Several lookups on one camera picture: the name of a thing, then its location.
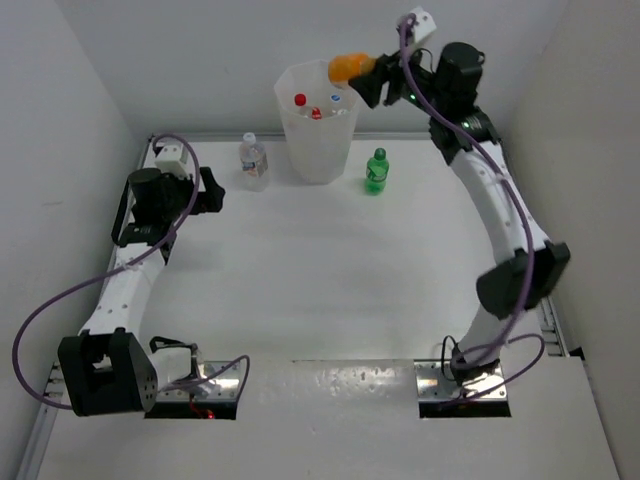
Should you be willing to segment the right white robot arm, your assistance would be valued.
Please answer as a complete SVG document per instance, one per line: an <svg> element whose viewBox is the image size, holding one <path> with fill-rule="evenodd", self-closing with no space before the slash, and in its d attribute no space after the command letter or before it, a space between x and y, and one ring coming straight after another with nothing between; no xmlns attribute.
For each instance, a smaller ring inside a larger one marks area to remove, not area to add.
<svg viewBox="0 0 640 480"><path fill-rule="evenodd" d="M350 54L331 62L329 79L352 88L370 108L405 99L426 112L434 145L480 215L495 265L476 281L477 314L444 369L463 384L495 370L516 322L551 294L571 254L531 216L506 166L501 139L476 104L483 52L449 43L434 71L422 67L422 53Z"/></svg>

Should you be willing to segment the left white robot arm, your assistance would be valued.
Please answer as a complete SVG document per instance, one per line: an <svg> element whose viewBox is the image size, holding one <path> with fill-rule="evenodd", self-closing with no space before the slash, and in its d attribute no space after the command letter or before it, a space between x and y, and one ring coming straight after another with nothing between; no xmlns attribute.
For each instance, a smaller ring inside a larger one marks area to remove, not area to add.
<svg viewBox="0 0 640 480"><path fill-rule="evenodd" d="M139 341L141 323L154 283L167 265L182 214L217 213L224 189L208 167L199 170L202 190L191 178L158 168L131 173L114 225L117 274L106 280L89 320L58 347L74 413L97 416L150 411L158 394L196 374L195 343L154 337Z"/></svg>

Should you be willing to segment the tall red-cap red-label bottle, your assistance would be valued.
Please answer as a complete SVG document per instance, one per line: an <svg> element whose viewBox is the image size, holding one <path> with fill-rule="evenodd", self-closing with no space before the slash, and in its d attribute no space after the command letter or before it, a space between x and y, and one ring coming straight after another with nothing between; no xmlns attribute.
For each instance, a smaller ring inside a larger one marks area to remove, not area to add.
<svg viewBox="0 0 640 480"><path fill-rule="evenodd" d="M298 107L304 107L307 105L306 95L303 93L298 93L294 96L294 103Z"/></svg>

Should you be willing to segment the orange juice bottle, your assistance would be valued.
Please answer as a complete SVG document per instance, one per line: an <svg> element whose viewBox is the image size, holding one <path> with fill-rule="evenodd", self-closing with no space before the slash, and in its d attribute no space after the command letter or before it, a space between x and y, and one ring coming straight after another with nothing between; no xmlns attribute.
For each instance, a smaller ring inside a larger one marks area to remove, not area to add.
<svg viewBox="0 0 640 480"><path fill-rule="evenodd" d="M338 88L347 88L351 79L369 74L376 61L364 52L338 55L328 62L328 79Z"/></svg>

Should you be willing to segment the white-cap clear labelled bottle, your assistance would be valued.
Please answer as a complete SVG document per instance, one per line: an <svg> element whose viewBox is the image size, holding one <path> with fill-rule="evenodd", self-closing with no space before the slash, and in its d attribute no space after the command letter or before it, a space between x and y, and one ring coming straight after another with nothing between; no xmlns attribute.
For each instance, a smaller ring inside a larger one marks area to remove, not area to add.
<svg viewBox="0 0 640 480"><path fill-rule="evenodd" d="M269 165L266 148L253 132L246 132L239 145L239 159L247 188L264 191L269 184Z"/></svg>

